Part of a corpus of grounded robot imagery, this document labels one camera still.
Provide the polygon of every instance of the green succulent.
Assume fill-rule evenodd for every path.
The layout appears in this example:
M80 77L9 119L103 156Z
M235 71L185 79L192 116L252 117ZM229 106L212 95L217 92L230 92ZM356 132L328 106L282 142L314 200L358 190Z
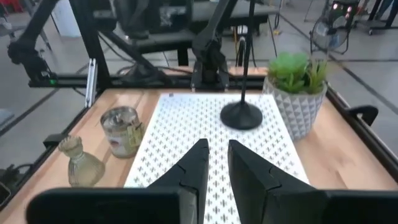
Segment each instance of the green succulent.
M323 90L327 61L309 62L305 53L281 53L269 64L269 80L288 93L316 94Z

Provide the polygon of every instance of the wooden tabletop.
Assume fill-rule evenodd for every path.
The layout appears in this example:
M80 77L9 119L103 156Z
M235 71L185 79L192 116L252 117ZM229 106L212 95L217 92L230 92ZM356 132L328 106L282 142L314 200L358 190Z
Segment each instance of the wooden tabletop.
M236 68L231 73L241 74ZM264 75L265 68L250 74ZM123 187L134 158L117 159L101 128L101 115L117 106L132 106L147 126L161 93L189 90L106 90L70 132L80 136L84 149L106 164L96 187ZM397 190L398 186L333 105L325 100L312 130L295 142L310 183L319 189ZM68 157L54 151L0 213L0 223L23 224L25 208L40 192L69 187Z

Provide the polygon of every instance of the white pegboard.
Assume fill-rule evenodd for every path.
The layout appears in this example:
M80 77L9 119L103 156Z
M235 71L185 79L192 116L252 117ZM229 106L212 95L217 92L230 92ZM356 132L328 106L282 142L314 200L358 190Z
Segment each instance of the white pegboard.
M220 111L239 94L162 94L127 177L125 187L147 187L166 173L201 138L210 147L206 224L238 224L229 184L228 141L238 140L290 175L308 183L299 156L271 95L246 95L260 108L262 124L237 131L220 120Z

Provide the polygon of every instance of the white geometric planter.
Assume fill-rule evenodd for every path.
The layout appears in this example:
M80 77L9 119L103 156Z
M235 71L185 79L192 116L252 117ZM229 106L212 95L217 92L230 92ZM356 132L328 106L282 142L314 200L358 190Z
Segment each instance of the white geometric planter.
M310 132L326 90L327 85L325 84L323 90L316 95L292 95L275 88L268 78L264 80L264 86L262 87L263 93L274 96L279 112L293 141L304 138Z

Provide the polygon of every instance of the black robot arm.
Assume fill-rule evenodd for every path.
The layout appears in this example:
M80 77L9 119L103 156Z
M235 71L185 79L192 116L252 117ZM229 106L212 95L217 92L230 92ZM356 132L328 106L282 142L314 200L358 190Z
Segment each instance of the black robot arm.
M39 81L53 74L48 71L45 60L35 50L36 40L58 0L42 0L29 21L24 33L8 47L8 56L15 64L23 64L32 81Z
M208 25L194 38L192 51L197 61L192 74L192 88L210 85L229 87L225 56L221 53L221 35L238 0L220 0Z

